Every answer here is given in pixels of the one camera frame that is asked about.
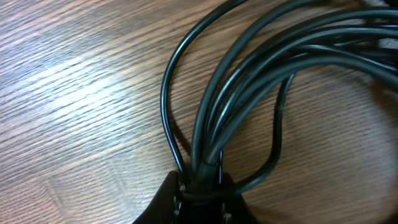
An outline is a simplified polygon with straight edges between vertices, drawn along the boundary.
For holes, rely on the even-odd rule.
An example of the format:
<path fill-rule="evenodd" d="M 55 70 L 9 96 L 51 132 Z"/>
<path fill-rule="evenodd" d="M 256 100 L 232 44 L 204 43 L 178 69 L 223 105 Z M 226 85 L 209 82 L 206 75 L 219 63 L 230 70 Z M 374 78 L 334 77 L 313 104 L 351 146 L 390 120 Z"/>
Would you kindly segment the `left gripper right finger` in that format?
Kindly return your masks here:
<path fill-rule="evenodd" d="M 222 224 L 258 224 L 241 194 L 225 193 L 221 196 L 221 201 Z"/>

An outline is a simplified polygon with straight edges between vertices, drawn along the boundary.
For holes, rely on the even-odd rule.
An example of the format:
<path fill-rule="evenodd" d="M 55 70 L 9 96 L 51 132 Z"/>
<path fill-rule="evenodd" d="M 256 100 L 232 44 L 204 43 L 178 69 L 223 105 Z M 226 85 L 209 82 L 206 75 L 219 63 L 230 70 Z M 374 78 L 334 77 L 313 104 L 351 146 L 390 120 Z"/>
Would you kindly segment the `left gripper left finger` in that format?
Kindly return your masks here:
<path fill-rule="evenodd" d="M 178 172 L 171 171 L 150 204 L 133 224 L 172 224 L 175 218 L 175 197 L 178 190 Z"/>

